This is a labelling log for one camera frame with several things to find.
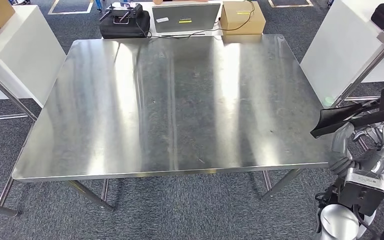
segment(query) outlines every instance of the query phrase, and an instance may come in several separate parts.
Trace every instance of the metal frame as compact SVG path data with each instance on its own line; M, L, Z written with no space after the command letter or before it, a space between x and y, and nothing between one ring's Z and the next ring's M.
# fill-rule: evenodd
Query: metal frame
M25 118L29 117L30 119L35 122L38 117L34 115L15 95L12 93L5 85L2 84L0 81L0 91L5 94L5 96L10 99L14 105L16 105L21 111L24 113L22 114L11 114L11 115L1 115L0 120L5 119L15 119L15 118ZM18 215L17 210L13 210L7 207L4 207L4 203L7 200L8 194L10 193L11 187L13 186L14 179L9 176L8 180L6 181L5 187L3 188L2 194L0 195L0 213L3 215L7 215L10 217L15 217Z
M370 58L369 63L366 64L366 66L361 71L361 73L357 76L357 78L355 78L355 81L353 81L345 89L345 91L343 91L343 93L339 95L339 97L332 104L332 107L339 106L343 101L353 101L351 99L357 99L357 101L361 101L361 100L366 100L367 98L372 98L372 97L357 97L357 98L356 97L348 98L348 97L383 59L384 59L384 45L379 47L379 49L373 54L373 56Z
M100 206L101 208L105 209L105 211L107 211L107 212L114 211L114 207L113 206L109 205L104 199L102 199L99 196L97 196L95 193L93 193L91 190L89 190L87 187L85 187L79 181L77 181L77 180L70 180L70 181L67 181L66 183L67 183L68 186L70 186L73 189L75 189L79 194L85 196L86 198L88 198L89 200L91 200L92 202L94 202L95 204ZM106 188L104 187L105 195L107 194L107 189Z

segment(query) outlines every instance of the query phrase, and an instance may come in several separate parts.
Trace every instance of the cable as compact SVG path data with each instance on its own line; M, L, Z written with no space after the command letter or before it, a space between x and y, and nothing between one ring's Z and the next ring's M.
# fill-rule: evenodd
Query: cable
M216 28L216 29L209 29L209 30L202 30L202 31L197 31L197 32L194 32L192 34L189 34L187 36L173 36L173 35L167 35L167 36L153 36L152 33L150 31L144 31L142 30L141 26L139 26L139 23L138 23L138 20L137 18L135 18L135 21L136 21L136 25L137 27L140 29L140 31L143 33L143 35L145 36L145 38L158 38L158 39L188 39L190 37L192 37L193 35L197 35L197 34L201 34L201 33L205 33L205 32L214 32L214 31L218 31L218 30L221 30L221 31L235 31L235 30L238 30L240 28L242 28L245 24L247 24L250 19L251 19L251 15L254 13L254 11L256 10L256 7L254 6L254 3L251 1L251 0L244 0L244 2L249 2L252 6L252 10L249 12L249 16L248 16L248 19L242 23L242 25L236 27L236 28L233 28L233 29L223 29L221 27L219 28Z
M358 219L358 222L363 225L370 233L371 235L373 236L371 239L372 240L379 240L379 236L378 234L375 232L375 230L373 230L363 219L362 217L360 216L360 213L359 213L359 206L357 204L354 204L352 205L352 210L354 212L354 215L357 217Z

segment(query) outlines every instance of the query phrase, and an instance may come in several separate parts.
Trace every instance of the stainless steel table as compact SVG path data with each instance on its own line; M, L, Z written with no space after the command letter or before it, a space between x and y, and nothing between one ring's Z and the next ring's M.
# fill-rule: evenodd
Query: stainless steel table
M12 177L111 211L77 180L293 169L276 192L327 166L321 108L281 35L77 40Z

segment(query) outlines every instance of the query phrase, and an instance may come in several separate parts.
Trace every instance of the white robot part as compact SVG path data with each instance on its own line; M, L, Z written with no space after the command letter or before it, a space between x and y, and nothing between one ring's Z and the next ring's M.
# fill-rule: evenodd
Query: white robot part
M320 214L321 231L313 240L356 240L359 234L357 217L345 206L330 204Z

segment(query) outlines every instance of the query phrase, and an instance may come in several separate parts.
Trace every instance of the white table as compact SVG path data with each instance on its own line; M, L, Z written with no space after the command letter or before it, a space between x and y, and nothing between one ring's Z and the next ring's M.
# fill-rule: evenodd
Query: white table
M152 11L153 7L160 7L160 6L178 6L178 5L192 5L192 4L197 4L197 5L205 5L205 4L216 4L220 3L220 9L218 10L217 17L214 19L214 22L217 22L222 15L222 6L223 6L223 1L221 0L210 0L208 2L199 2L199 1L165 1L160 5L156 5L152 1L144 1L144 2L137 2L138 4L141 4L143 7L143 10L149 12L150 16L150 26L149 26L149 32L152 34L152 36L157 36L157 37L163 37L163 36L182 36L182 35L190 35L193 33L198 32L197 30L194 31L176 31L176 32L156 32L155 30L155 22L154 22L154 14ZM113 6L120 5L119 2L113 3ZM220 23L215 23L214 29L219 29L221 28ZM202 32L202 34L197 34L196 36L221 36L223 35L223 32L221 30L215 30L215 31L205 31Z
M43 107L66 54L37 5L13 7L0 30L0 81L17 98ZM1 91L0 99L7 99Z
M371 21L381 3L384 0L336 0L327 13L301 61L322 103L343 98L373 61L381 59L362 82L384 82L384 45L377 39L381 30Z

